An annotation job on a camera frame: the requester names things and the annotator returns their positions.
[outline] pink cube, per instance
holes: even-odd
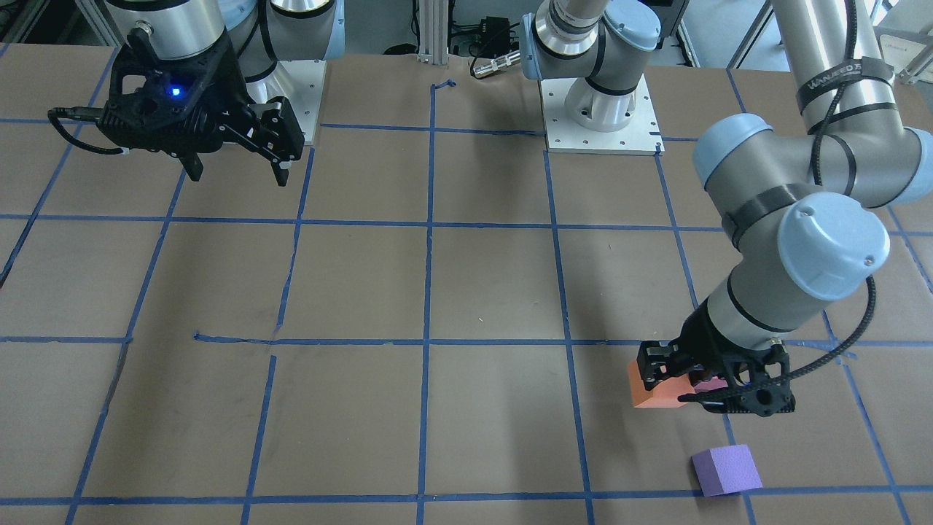
[[[761,477],[748,445],[710,448],[693,455],[703,496],[761,488]]]

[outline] white mounting plate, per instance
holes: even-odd
[[[304,144],[310,146],[314,143],[314,134],[317,132],[327,62],[323,60],[282,61],[282,66],[298,86],[300,98],[289,99],[289,102],[301,125],[301,132],[304,133]]]
[[[565,153],[604,153],[610,155],[654,155],[664,152],[658,119],[642,76],[635,88],[632,121],[617,132],[595,132],[577,124],[564,108],[564,99],[575,78],[541,80],[541,106],[548,131],[548,150]]]

